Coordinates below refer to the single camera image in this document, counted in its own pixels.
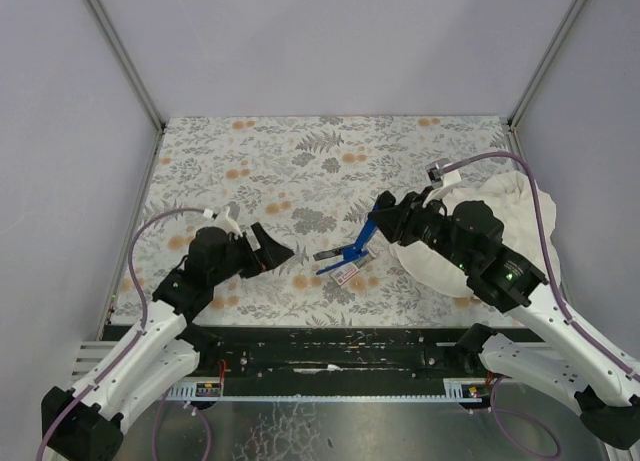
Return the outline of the blue stapler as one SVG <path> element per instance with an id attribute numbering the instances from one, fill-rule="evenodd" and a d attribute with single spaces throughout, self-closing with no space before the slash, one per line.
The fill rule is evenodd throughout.
<path id="1" fill-rule="evenodd" d="M 369 253 L 367 245 L 377 230 L 378 228 L 375 223 L 367 219 L 353 243 L 315 253 L 313 255 L 313 259 L 316 262 L 334 257 L 341 258 L 339 262 L 319 269 L 316 272 L 316 275 L 322 275 L 324 273 L 334 271 L 348 263 L 354 263 L 355 261 L 363 259 Z"/>

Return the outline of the red white staple box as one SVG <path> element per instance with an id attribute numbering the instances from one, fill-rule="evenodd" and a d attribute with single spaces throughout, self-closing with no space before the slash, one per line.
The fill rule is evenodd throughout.
<path id="1" fill-rule="evenodd" d="M 343 286 L 359 272 L 359 267 L 353 263 L 345 263 L 332 271 L 330 277 L 338 286 Z"/>

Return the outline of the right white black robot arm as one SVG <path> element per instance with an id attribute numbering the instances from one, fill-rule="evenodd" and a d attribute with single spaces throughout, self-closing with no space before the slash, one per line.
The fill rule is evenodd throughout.
<path id="1" fill-rule="evenodd" d="M 448 212 L 439 200 L 388 191 L 368 215 L 387 241 L 417 243 L 461 270 L 476 298 L 525 325 L 561 359 L 520 351 L 506 337 L 475 326 L 487 370 L 507 375 L 563 403 L 604 443 L 626 450 L 639 440 L 639 362 L 556 296 L 550 280 L 502 241 L 503 223 L 482 201 Z"/>

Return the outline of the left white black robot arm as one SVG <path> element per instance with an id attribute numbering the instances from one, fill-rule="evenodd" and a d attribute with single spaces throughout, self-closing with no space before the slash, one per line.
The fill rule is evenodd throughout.
<path id="1" fill-rule="evenodd" d="M 187 254 L 145 304 L 139 320 L 71 388 L 52 388 L 41 403 L 42 449 L 68 460 L 111 460 L 125 435 L 162 394 L 209 357 L 214 342 L 194 325 L 216 286 L 284 264 L 293 251 L 255 223 L 258 245 L 233 223 L 196 232 Z"/>

